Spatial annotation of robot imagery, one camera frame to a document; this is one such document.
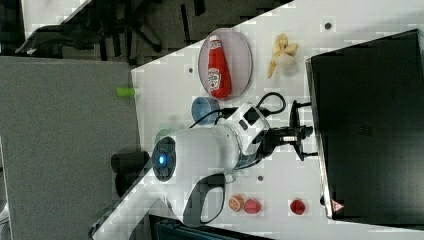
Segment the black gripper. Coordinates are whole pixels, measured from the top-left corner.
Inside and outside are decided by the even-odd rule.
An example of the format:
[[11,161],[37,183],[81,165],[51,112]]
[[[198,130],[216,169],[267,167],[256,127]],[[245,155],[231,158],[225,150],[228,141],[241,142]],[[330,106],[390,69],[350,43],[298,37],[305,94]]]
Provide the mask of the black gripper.
[[302,156],[301,141],[313,133],[312,126],[303,125],[300,128],[280,127],[267,130],[260,141],[257,150],[258,157],[270,156],[276,147],[292,145],[299,157]]

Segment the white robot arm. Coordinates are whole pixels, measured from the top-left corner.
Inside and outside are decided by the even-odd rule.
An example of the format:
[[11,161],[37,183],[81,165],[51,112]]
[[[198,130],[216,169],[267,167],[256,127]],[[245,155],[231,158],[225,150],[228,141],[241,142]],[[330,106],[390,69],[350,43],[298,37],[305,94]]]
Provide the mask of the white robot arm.
[[208,210],[205,204],[213,190],[225,190],[228,175],[258,164],[285,144],[292,145],[300,158],[307,156],[302,141],[313,128],[300,124],[298,110],[303,106],[293,103],[287,127],[272,128],[266,120],[271,112],[247,102],[220,124],[163,137],[154,147],[151,168],[92,226],[89,239],[129,240],[158,200],[188,227],[212,222],[221,213],[225,199],[220,199],[215,210]]

